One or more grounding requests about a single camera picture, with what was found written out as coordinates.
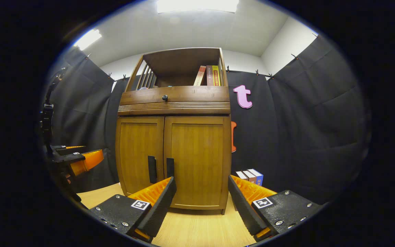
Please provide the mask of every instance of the wooden cabinet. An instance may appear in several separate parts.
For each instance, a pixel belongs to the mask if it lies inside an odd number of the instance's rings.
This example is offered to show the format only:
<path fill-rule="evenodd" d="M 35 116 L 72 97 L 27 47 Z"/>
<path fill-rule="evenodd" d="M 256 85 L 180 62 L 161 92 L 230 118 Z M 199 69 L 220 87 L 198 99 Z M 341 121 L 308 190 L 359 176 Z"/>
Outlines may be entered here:
<path fill-rule="evenodd" d="M 174 208 L 222 209 L 231 167 L 229 117 L 166 117 L 164 164 L 174 159 Z"/>
<path fill-rule="evenodd" d="M 219 66 L 221 86 L 193 86 L 201 65 Z M 136 91 L 131 90 L 134 83 Z M 177 192 L 171 206 L 221 209 L 224 214 L 231 172 L 230 113 L 220 48 L 142 55 L 118 107 L 116 160 L 123 193 L 151 184 L 148 156 L 155 157 L 157 181 L 167 178 L 167 158 L 172 158 Z"/>
<path fill-rule="evenodd" d="M 125 195 L 150 186 L 148 156 L 155 156 L 157 181 L 167 178 L 174 159 L 177 192 L 171 206 L 222 209 L 231 169 L 229 117 L 120 117 L 117 170 Z"/>

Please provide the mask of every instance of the pink letter t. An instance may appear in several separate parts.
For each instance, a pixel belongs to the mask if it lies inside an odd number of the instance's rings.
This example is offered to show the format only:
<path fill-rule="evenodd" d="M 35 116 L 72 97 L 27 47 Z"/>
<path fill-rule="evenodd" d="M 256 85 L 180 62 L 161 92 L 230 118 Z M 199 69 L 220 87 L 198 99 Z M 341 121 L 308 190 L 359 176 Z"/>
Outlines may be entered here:
<path fill-rule="evenodd" d="M 234 92 L 237 93 L 237 102 L 242 108 L 251 108 L 252 102 L 249 102 L 246 99 L 246 94 L 251 94 L 251 91 L 246 89 L 244 85 L 240 85 L 234 89 Z"/>

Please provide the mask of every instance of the ceiling light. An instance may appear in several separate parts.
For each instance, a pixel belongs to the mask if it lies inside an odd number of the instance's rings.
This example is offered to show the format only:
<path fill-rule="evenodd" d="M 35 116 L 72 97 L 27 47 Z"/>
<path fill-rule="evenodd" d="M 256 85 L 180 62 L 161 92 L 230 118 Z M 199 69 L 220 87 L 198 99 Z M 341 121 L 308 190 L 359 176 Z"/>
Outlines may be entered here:
<path fill-rule="evenodd" d="M 239 0 L 158 0 L 158 13 L 189 10 L 219 10 L 235 13 Z"/>
<path fill-rule="evenodd" d="M 78 46 L 80 50 L 85 50 L 90 44 L 94 43 L 97 39 L 100 39 L 101 34 L 97 30 L 91 30 L 85 35 L 83 35 L 75 44 L 74 46 Z"/>

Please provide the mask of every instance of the orange gripper pad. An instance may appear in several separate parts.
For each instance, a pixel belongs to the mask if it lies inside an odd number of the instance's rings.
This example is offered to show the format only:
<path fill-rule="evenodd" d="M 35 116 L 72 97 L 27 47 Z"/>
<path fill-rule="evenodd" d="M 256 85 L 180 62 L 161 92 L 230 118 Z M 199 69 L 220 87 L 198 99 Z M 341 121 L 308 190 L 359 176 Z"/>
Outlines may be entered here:
<path fill-rule="evenodd" d="M 151 186 L 144 188 L 138 192 L 135 192 L 128 197 L 135 200 L 142 200 L 145 202 L 149 202 L 150 205 L 152 205 L 153 207 L 156 201 L 158 200 L 159 196 L 161 195 L 161 193 L 169 183 L 170 178 L 166 178 L 165 180 L 159 181 L 156 184 L 152 184 Z"/>
<path fill-rule="evenodd" d="M 150 239 L 149 235 L 147 235 L 146 233 L 143 233 L 141 230 L 139 230 L 138 228 L 135 228 L 135 233 L 137 233 L 138 235 L 140 235 L 141 237 L 145 238 L 145 239 Z"/>
<path fill-rule="evenodd" d="M 263 237 L 264 235 L 268 234 L 268 232 L 270 232 L 270 231 L 271 231 L 271 229 L 270 229 L 269 227 L 266 227 L 266 228 L 264 228 L 263 230 L 261 230 L 259 233 L 257 233 L 255 236 L 256 236 L 257 238 L 261 238 L 261 237 Z"/>
<path fill-rule="evenodd" d="M 72 171 L 74 175 L 78 176 L 83 172 L 91 170 L 94 166 L 100 164 L 103 161 L 103 151 L 96 150 L 93 152 L 82 153 L 85 156 L 83 161 L 77 161 L 71 164 Z"/>
<path fill-rule="evenodd" d="M 231 177 L 237 184 L 237 187 L 239 187 L 240 191 L 242 192 L 245 199 L 248 201 L 249 205 L 251 205 L 254 200 L 259 200 L 277 194 L 277 192 L 275 191 L 271 191 L 270 189 L 266 189 L 265 187 L 253 184 L 239 177 L 233 175 L 231 175 Z"/>
<path fill-rule="evenodd" d="M 74 149 L 74 148 L 81 148 L 81 147 L 84 147 L 84 146 L 66 147 L 66 149 Z"/>

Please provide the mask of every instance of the white book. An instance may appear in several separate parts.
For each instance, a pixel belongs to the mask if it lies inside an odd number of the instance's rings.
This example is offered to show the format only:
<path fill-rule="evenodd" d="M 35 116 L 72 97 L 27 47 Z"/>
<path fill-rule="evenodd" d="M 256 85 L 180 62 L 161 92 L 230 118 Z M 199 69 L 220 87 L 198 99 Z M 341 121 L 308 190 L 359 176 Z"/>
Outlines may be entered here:
<path fill-rule="evenodd" d="M 249 181 L 248 178 L 245 176 L 245 174 L 243 174 L 243 172 L 236 172 L 236 173 L 239 178 Z"/>

